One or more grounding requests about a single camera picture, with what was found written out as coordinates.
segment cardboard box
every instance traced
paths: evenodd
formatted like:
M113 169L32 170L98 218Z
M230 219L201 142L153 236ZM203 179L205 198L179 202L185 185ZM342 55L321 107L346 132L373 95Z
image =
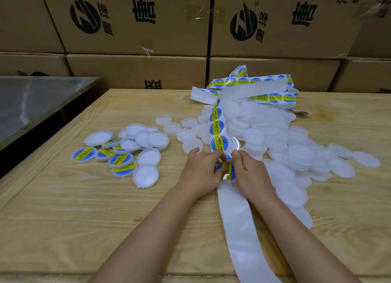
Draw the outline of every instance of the cardboard box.
M229 77L236 67L245 64L250 77L290 74L300 91L325 92L338 69L339 60L210 58L209 82Z
M391 93L390 72L391 59L345 59L330 91Z
M375 1L215 0L211 56L346 56Z
M0 51L64 53L44 0L2 0Z
M210 0L45 1L68 53L207 53Z
M135 89L205 88L205 57L80 55L67 56L78 77L101 77L98 86Z
M391 0L378 0L383 3L363 24L349 56L391 58Z
M1 76L72 76L64 54L0 53Z

